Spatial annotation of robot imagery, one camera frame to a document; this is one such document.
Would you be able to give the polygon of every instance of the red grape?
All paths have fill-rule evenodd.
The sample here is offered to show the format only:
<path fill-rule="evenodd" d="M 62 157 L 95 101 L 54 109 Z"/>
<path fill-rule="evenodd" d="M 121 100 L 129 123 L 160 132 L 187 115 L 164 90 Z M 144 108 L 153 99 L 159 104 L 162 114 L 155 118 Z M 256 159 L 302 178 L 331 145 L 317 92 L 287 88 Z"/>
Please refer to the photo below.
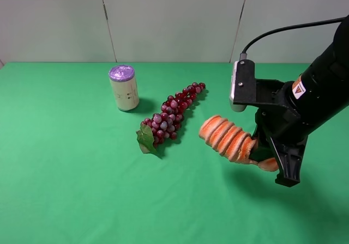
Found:
<path fill-rule="evenodd" d="M 188 104 L 186 103 L 186 102 L 181 102 L 180 103 L 180 107 L 182 108 L 182 109 L 186 109 L 187 107 L 188 107 Z"/>
<path fill-rule="evenodd" d="M 172 114 L 172 113 L 173 113 L 173 110 L 172 110 L 171 107 L 167 107 L 166 110 L 165 110 L 165 112 L 166 112 L 167 114 Z"/>
<path fill-rule="evenodd" d="M 160 114 L 162 120 L 168 120 L 169 119 L 169 115 L 166 112 L 163 112 L 162 114 Z"/>
<path fill-rule="evenodd" d="M 188 106 L 192 105 L 192 99 L 191 98 L 185 98 L 184 100 L 186 102 L 186 104 L 188 104 Z"/>
<path fill-rule="evenodd" d="M 171 132 L 175 131 L 175 127 L 171 125 L 170 127 L 167 128 L 167 132 L 171 134 Z"/>
<path fill-rule="evenodd" d="M 171 115 L 169 115 L 169 118 L 172 119 L 172 120 L 175 120 L 176 116 L 174 114 L 171 114 Z"/>
<path fill-rule="evenodd" d="M 178 107 L 178 114 L 183 114 L 185 109 L 183 109 L 181 106 Z"/>
<path fill-rule="evenodd" d="M 167 120 L 167 126 L 169 127 L 169 126 L 171 126 L 173 124 L 173 120 L 172 119 L 168 119 Z"/>
<path fill-rule="evenodd" d="M 157 123 L 157 124 L 159 124 L 161 122 L 161 120 L 162 120 L 162 118 L 161 118 L 161 116 L 159 114 L 155 114 L 153 116 L 153 119 L 154 119 L 154 122 Z"/>
<path fill-rule="evenodd" d="M 157 136 L 159 137 L 159 139 L 163 138 L 164 135 L 165 135 L 164 131 L 162 131 L 162 130 L 157 131 Z"/>
<path fill-rule="evenodd" d="M 170 138 L 171 138 L 171 139 L 177 139 L 177 133 L 171 132 L 171 133 L 170 133 Z"/>
<path fill-rule="evenodd" d="M 161 111 L 164 112 L 166 110 L 167 106 L 165 104 L 161 105 Z"/>
<path fill-rule="evenodd" d="M 174 128 L 176 129 L 176 131 L 178 131 L 180 129 L 181 125 L 180 123 L 177 123 L 174 125 Z"/>
<path fill-rule="evenodd" d="M 183 115 L 177 114 L 177 115 L 176 115 L 176 121 L 177 121 L 177 122 L 180 122 L 180 120 L 182 119 L 182 117 L 183 117 Z"/>
<path fill-rule="evenodd" d="M 206 84 L 204 84 L 203 82 L 200 82 L 199 85 L 202 86 L 204 89 L 206 88 Z"/>
<path fill-rule="evenodd" d="M 183 99 L 185 97 L 185 95 L 183 93 L 178 93 L 176 98 L 180 98 Z"/>
<path fill-rule="evenodd" d="M 171 101 L 171 108 L 172 108 L 172 109 L 175 109 L 175 108 L 177 108 L 177 107 L 178 107 L 177 101 L 172 100 L 172 101 Z"/>
<path fill-rule="evenodd" d="M 157 124 L 156 122 L 152 122 L 152 126 L 155 128 L 155 129 L 158 129 L 159 128 L 159 124 Z"/>
<path fill-rule="evenodd" d="M 163 121 L 161 124 L 160 124 L 160 128 L 163 129 L 163 130 L 166 130 L 167 129 L 167 122 Z"/>
<path fill-rule="evenodd" d="M 195 88 L 193 86 L 189 86 L 188 87 L 188 91 L 189 91 L 189 93 L 194 94 L 195 93 Z"/>

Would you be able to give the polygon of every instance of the white can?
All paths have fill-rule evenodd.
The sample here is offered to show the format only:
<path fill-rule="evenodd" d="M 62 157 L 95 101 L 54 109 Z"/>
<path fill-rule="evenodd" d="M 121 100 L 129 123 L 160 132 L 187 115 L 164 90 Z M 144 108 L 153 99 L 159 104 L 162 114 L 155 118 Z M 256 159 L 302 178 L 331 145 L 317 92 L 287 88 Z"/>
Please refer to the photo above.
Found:
<path fill-rule="evenodd" d="M 121 111 L 136 108 L 140 98 L 138 97 L 133 67 L 128 65 L 115 66 L 109 71 L 109 79 L 118 108 Z"/>

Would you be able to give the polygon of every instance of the robotic arm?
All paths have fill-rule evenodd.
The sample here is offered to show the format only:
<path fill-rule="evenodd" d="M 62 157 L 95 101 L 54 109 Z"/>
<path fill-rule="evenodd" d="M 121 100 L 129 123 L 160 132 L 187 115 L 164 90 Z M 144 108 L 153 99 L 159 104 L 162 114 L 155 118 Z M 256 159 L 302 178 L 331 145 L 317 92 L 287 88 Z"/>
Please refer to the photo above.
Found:
<path fill-rule="evenodd" d="M 255 78 L 255 64 L 247 59 L 248 47 L 272 33 L 341 22 L 333 42 L 296 81 Z M 231 107 L 236 112 L 247 105 L 258 108 L 253 137 L 258 149 L 250 159 L 274 156 L 279 174 L 275 182 L 292 187 L 300 182 L 300 167 L 308 135 L 349 104 L 349 16 L 330 21 L 285 27 L 252 41 L 235 62 L 231 82 Z"/>

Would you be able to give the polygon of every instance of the artificial grape leaf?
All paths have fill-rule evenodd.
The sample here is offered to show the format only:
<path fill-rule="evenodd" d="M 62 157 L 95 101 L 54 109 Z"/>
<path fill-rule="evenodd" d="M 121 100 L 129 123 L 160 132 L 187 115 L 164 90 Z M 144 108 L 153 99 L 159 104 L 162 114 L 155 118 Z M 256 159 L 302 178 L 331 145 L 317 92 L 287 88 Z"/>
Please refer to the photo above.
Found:
<path fill-rule="evenodd" d="M 153 146 L 154 137 L 152 129 L 148 125 L 141 124 L 141 129 L 136 132 L 137 141 L 143 153 L 156 154 L 157 150 Z"/>

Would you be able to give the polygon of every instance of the green table surface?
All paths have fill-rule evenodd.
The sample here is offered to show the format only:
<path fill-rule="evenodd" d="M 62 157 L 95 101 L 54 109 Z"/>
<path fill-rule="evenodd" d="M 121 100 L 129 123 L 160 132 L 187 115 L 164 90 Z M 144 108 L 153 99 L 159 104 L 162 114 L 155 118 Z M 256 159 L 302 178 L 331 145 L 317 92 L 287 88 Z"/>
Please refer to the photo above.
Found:
<path fill-rule="evenodd" d="M 131 63 L 141 103 L 117 109 L 110 63 L 8 63 L 0 70 L 0 243 L 348 243 L 348 109 L 311 134 L 301 183 L 230 163 L 199 139 L 214 114 L 253 132 L 255 108 L 230 109 L 231 64 Z M 305 64 L 257 64 L 258 78 L 295 80 Z M 192 82 L 164 157 L 135 131 Z"/>

